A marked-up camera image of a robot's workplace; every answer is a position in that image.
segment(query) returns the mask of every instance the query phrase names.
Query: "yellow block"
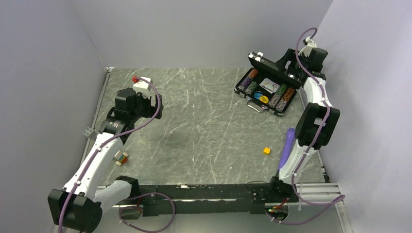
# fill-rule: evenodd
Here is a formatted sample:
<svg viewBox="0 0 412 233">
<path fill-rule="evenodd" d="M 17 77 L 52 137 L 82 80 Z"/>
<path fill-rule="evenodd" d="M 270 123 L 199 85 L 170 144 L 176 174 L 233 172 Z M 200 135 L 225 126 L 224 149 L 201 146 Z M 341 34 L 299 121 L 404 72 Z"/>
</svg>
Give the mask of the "yellow block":
<svg viewBox="0 0 412 233">
<path fill-rule="evenodd" d="M 269 155 L 270 154 L 270 149 L 265 147 L 265 149 L 263 150 L 263 153 L 266 154 L 266 155 Z"/>
</svg>

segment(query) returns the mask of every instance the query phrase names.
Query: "marble surface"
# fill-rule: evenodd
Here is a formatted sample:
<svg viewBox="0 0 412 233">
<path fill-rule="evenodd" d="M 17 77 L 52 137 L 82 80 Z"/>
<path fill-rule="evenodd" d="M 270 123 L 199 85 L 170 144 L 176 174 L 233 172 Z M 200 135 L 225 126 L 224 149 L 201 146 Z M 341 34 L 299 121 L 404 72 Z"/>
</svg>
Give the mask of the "marble surface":
<svg viewBox="0 0 412 233">
<path fill-rule="evenodd" d="M 153 79 L 163 97 L 163 116 L 133 133 L 123 147 L 130 157 L 111 162 L 101 185 L 119 175 L 140 184 L 210 184 L 266 181 L 275 175 L 285 132 L 295 127 L 303 107 L 298 95 L 284 116 L 258 113 L 233 91 L 248 68 L 114 69 L 99 110 L 98 129 L 114 106 L 118 90 L 131 87 L 133 75 Z M 136 125 L 147 119 L 140 119 Z M 263 149 L 269 147 L 270 155 Z M 317 156 L 299 180 L 323 183 Z"/>
</svg>

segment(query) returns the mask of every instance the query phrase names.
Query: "purple cable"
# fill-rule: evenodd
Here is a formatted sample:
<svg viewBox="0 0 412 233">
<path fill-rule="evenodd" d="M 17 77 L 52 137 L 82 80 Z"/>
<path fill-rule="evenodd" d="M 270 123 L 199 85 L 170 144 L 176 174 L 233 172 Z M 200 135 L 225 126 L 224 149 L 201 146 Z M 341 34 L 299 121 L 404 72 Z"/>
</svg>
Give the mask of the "purple cable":
<svg viewBox="0 0 412 233">
<path fill-rule="evenodd" d="M 314 77 L 314 75 L 312 75 L 312 74 L 302 65 L 302 63 L 300 62 L 300 59 L 299 59 L 299 50 L 298 50 L 299 42 L 300 42 L 300 40 L 303 38 L 303 36 L 304 36 L 307 32 L 312 31 L 312 30 L 315 30 L 315 32 L 313 33 L 313 35 L 310 37 L 310 38 L 312 39 L 312 38 L 316 35 L 316 33 L 318 32 L 318 29 L 317 29 L 317 28 L 314 28 L 314 27 L 313 27 L 313 28 L 309 28 L 309 29 L 307 29 L 306 31 L 304 31 L 304 32 L 300 35 L 299 39 L 297 40 L 296 46 L 295 46 L 295 56 L 296 56 L 296 61 L 298 62 L 299 66 L 302 68 L 302 70 L 303 70 L 305 73 L 307 73 L 317 84 L 319 84 L 320 82 Z M 322 130 L 323 124 L 326 122 L 327 118 L 328 118 L 329 115 L 330 115 L 330 106 L 327 104 L 326 99 L 325 99 L 325 93 L 326 93 L 326 91 L 325 91 L 325 89 L 324 89 L 321 85 L 319 86 L 319 88 L 321 89 L 321 92 L 322 92 L 322 99 L 323 99 L 323 100 L 322 100 L 322 103 L 326 106 L 326 114 L 325 114 L 325 116 L 323 117 L 322 122 L 321 122 L 321 124 L 320 124 L 319 127 L 318 127 L 318 130 L 316 131 L 316 134 L 315 134 L 315 137 L 313 138 L 313 141 L 309 144 L 308 148 L 305 150 L 304 155 L 302 156 L 302 159 L 299 161 L 299 163 L 298 163 L 298 165 L 297 165 L 297 167 L 296 167 L 296 169 L 295 169 L 295 171 L 294 171 L 295 174 L 298 172 L 300 166 L 302 165 L 304 159 L 306 158 L 306 155 L 309 153 L 310 148 L 316 143 L 316 140 L 318 139 L 319 134 L 320 134 L 320 132 L 321 132 L 321 130 Z M 302 225 L 302 224 L 306 224 L 306 223 L 314 220 L 315 218 L 319 217 L 319 216 L 320 216 L 323 212 L 325 212 L 329 207 L 331 207 L 332 205 L 334 205 L 334 204 L 342 201 L 342 200 L 345 198 L 345 195 L 339 195 L 337 198 L 335 198 L 333 201 L 331 201 L 331 202 L 329 202 L 329 203 L 315 203 L 315 202 L 311 202 L 311 201 L 304 200 L 304 199 L 300 196 L 300 194 L 298 193 L 298 191 L 296 190 L 296 185 L 295 185 L 295 182 L 294 182 L 294 177 L 295 177 L 295 176 L 292 175 L 292 188 L 293 188 L 293 191 L 295 192 L 295 194 L 297 195 L 297 197 L 298 197 L 302 202 L 304 202 L 304 203 L 306 203 L 306 204 L 309 204 L 309 205 L 326 206 L 326 207 L 325 207 L 323 210 L 321 210 L 319 213 L 315 214 L 313 217 L 308 218 L 308 219 L 306 219 L 306 220 L 303 221 L 303 222 L 290 223 L 290 222 L 282 222 L 282 221 L 278 221 L 278 220 L 276 220 L 276 219 L 273 219 L 274 221 L 276 221 L 276 222 L 278 222 L 278 223 L 280 223 L 280 224 L 284 224 L 284 225 Z"/>
<path fill-rule="evenodd" d="M 170 219 L 170 221 L 168 222 L 168 224 L 167 224 L 166 226 L 164 226 L 162 229 L 157 230 L 157 231 L 148 231 L 148 230 L 139 228 L 139 227 L 137 227 L 137 226 L 135 226 L 135 225 L 133 225 L 133 224 L 130 224 L 130 223 L 126 222 L 125 220 L 123 220 L 123 219 L 121 218 L 121 214 L 122 214 L 123 210 L 125 210 L 125 209 L 136 209 L 136 208 L 138 208 L 137 206 L 127 206 L 127 207 L 121 208 L 120 211 L 119 211 L 119 219 L 120 219 L 120 221 L 121 221 L 122 223 L 126 224 L 126 225 L 129 226 L 129 227 L 132 227 L 132 228 L 134 228 L 134 229 L 136 229 L 136 230 L 138 230 L 138 231 L 146 232 L 146 233 L 158 233 L 158 232 L 164 231 L 166 228 L 168 228 L 168 227 L 172 224 L 174 218 L 176 217 L 176 209 L 175 209 L 175 207 L 174 207 L 173 201 L 172 201 L 168 196 L 164 195 L 163 193 L 152 192 L 152 193 L 145 193 L 145 194 L 142 194 L 142 195 L 140 195 L 140 196 L 133 197 L 133 198 L 129 198 L 129 199 L 126 199 L 126 200 L 136 200 L 136 199 L 139 199 L 139 198 L 142 198 L 142 197 L 145 197 L 145 196 L 148 196 L 148 195 L 152 195 L 152 194 L 161 195 L 161 196 L 163 196 L 164 198 L 166 198 L 167 200 L 169 200 L 170 203 L 172 204 L 172 208 L 173 208 L 172 218 Z"/>
<path fill-rule="evenodd" d="M 142 81 L 146 82 L 146 83 L 153 89 L 153 91 L 155 92 L 156 98 L 157 98 L 157 109 L 156 109 L 156 112 L 153 114 L 152 118 L 150 118 L 147 122 L 145 122 L 144 124 L 140 125 L 139 127 L 135 128 L 135 129 L 132 129 L 132 130 L 129 130 L 129 131 L 125 131 L 125 132 L 123 132 L 123 133 L 120 133 L 120 134 L 118 134 L 118 135 L 115 135 L 115 136 L 107 139 L 107 140 L 104 141 L 102 144 L 100 144 L 100 146 L 99 146 L 100 148 L 104 147 L 107 143 L 109 143 L 111 140 L 113 140 L 113 139 L 115 139 L 115 138 L 118 138 L 118 137 L 121 137 L 121 136 L 124 136 L 124 135 L 127 135 L 127 134 L 130 134 L 130 133 L 133 133 L 133 132 L 135 132 L 135 131 L 140 130 L 141 128 L 145 127 L 145 126 L 148 125 L 150 122 L 152 122 L 152 120 L 154 120 L 154 118 L 156 118 L 157 114 L 159 114 L 159 112 L 160 112 L 160 106 L 162 105 L 162 102 L 161 102 L 162 100 L 160 99 L 160 95 L 159 95 L 159 93 L 157 92 L 156 87 L 155 87 L 153 84 L 151 84 L 149 81 L 145 80 L 145 79 L 139 79 L 139 80 L 142 80 Z M 80 173 L 79 178 L 77 179 L 77 181 L 80 181 L 80 182 L 82 181 L 82 178 L 83 178 L 84 175 L 86 174 L 87 169 L 90 167 L 91 163 L 93 162 L 93 159 L 96 157 L 96 155 L 97 155 L 98 153 L 99 153 L 99 151 L 98 151 L 98 149 L 96 149 L 96 150 L 94 151 L 94 153 L 90 156 L 89 161 L 86 163 L 85 168 L 83 169 L 82 173 Z M 62 210 L 61 210 L 61 212 L 60 212 L 60 217 L 59 217 L 59 233 L 63 233 L 63 218 L 64 218 L 64 214 L 65 214 L 65 212 L 66 212 L 67 205 L 69 204 L 69 200 L 70 200 L 71 196 L 73 196 L 73 193 L 76 191 L 76 188 L 77 188 L 78 186 L 79 186 L 79 185 L 78 185 L 77 183 L 74 184 L 73 188 L 71 189 L 70 193 L 68 194 L 68 196 L 67 196 L 67 198 L 66 198 L 66 200 L 65 200 L 65 202 L 64 202 L 64 204 L 63 204 L 63 208 L 62 208 Z"/>
</svg>

